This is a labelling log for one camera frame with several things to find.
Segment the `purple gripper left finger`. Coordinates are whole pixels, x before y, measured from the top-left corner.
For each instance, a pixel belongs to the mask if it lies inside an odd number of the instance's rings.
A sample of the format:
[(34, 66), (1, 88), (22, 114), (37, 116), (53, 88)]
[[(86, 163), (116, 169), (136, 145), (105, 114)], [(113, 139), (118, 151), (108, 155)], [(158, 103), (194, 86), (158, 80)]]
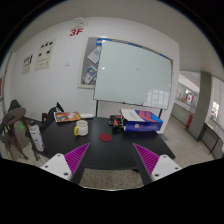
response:
[(85, 169), (84, 156), (90, 144), (81, 145), (65, 155), (57, 153), (42, 169), (65, 180), (79, 184)]

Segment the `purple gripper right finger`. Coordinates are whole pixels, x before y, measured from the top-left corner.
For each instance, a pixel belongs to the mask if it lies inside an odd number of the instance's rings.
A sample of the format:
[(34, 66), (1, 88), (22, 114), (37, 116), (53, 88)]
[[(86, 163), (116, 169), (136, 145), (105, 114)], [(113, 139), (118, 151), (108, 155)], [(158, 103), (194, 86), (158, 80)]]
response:
[(168, 155), (159, 156), (136, 143), (133, 146), (134, 158), (144, 185), (181, 170), (181, 167)]

